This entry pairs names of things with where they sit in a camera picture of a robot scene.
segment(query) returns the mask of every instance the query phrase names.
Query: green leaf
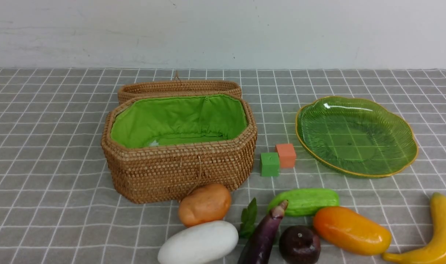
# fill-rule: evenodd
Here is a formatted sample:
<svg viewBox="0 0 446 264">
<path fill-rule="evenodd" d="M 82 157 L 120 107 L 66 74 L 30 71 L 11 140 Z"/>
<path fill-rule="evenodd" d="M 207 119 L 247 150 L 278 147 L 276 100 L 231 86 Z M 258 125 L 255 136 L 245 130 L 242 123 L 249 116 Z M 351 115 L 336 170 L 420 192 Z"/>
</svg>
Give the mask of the green leaf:
<svg viewBox="0 0 446 264">
<path fill-rule="evenodd" d="M 254 198 L 247 208 L 243 209 L 241 213 L 241 227 L 239 230 L 239 236 L 242 238 L 251 237 L 255 230 L 255 220 L 257 217 L 257 201 Z"/>
<path fill-rule="evenodd" d="M 247 219 L 248 219 L 247 208 L 244 208 L 243 212 L 241 214 L 241 222 L 245 223 L 245 222 L 247 222 Z"/>
</svg>

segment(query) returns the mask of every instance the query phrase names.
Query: toy cucumber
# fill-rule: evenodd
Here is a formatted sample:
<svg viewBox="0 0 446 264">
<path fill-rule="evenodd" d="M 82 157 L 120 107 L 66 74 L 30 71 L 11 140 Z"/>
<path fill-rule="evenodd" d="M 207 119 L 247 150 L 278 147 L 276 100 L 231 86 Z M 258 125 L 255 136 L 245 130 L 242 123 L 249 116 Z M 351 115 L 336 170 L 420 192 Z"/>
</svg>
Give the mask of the toy cucumber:
<svg viewBox="0 0 446 264">
<path fill-rule="evenodd" d="M 285 214 L 291 217 L 312 216 L 323 207 L 339 205 L 339 196 L 331 189 L 293 189 L 272 199 L 268 204 L 268 211 L 285 199 L 288 200 Z"/>
</svg>

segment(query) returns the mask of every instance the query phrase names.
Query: artificial vegetable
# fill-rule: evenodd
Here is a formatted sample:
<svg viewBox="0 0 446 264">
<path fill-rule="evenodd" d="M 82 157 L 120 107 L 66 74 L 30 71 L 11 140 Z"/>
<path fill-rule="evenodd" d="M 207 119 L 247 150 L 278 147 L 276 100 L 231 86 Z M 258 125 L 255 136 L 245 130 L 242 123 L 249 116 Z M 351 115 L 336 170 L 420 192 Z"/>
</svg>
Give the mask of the artificial vegetable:
<svg viewBox="0 0 446 264">
<path fill-rule="evenodd" d="M 186 227 L 222 220 L 231 206 L 231 193 L 222 184 L 195 189 L 179 204 L 179 219 Z"/>
<path fill-rule="evenodd" d="M 346 207 L 320 209 L 312 221 L 320 237 L 354 254 L 384 253 L 392 241 L 388 229 Z"/>
<path fill-rule="evenodd" d="M 425 247 L 403 254 L 384 253 L 382 258 L 399 264 L 446 263 L 446 196 L 433 193 L 430 199 L 433 238 Z"/>
<path fill-rule="evenodd" d="M 204 264 L 231 253 L 237 245 L 236 227 L 213 221 L 184 229 L 170 237 L 159 249 L 160 264 Z"/>
<path fill-rule="evenodd" d="M 282 201 L 260 221 L 253 235 L 244 246 L 237 264 L 268 264 L 273 239 L 275 239 L 278 226 L 285 216 L 287 206 L 288 201 Z"/>
<path fill-rule="evenodd" d="M 291 217 L 312 216 L 323 207 L 339 205 L 339 196 L 335 191 L 325 188 L 306 188 L 278 194 L 268 204 L 268 210 L 284 199 L 290 203 L 285 214 Z"/>
<path fill-rule="evenodd" d="M 278 248 L 288 264 L 315 264 L 320 255 L 320 238 L 308 227 L 294 225 L 281 234 Z"/>
<path fill-rule="evenodd" d="M 240 238 L 249 238 L 255 230 L 255 219 L 257 217 L 257 200 L 251 200 L 247 208 L 241 214 L 241 226 L 239 228 Z"/>
</svg>

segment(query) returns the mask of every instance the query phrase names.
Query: orange cube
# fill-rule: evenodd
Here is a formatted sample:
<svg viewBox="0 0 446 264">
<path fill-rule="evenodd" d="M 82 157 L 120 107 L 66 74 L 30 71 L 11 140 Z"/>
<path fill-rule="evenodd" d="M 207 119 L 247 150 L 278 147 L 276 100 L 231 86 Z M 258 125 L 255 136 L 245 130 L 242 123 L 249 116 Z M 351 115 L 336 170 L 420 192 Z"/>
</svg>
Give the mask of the orange cube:
<svg viewBox="0 0 446 264">
<path fill-rule="evenodd" d="M 281 168 L 292 168 L 296 163 L 296 152 L 293 144 L 277 144 L 275 151 L 278 152 L 280 157 Z"/>
</svg>

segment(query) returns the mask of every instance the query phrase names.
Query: green cube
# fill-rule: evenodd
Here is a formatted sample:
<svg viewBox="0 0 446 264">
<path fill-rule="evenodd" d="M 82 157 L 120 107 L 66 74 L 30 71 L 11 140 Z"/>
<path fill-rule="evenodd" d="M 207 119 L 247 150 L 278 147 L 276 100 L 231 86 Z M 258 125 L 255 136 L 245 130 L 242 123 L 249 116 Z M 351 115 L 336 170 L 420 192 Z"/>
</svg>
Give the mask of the green cube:
<svg viewBox="0 0 446 264">
<path fill-rule="evenodd" d="M 260 176 L 262 177 L 278 177 L 280 175 L 280 159 L 278 153 L 261 153 L 260 170 Z"/>
</svg>

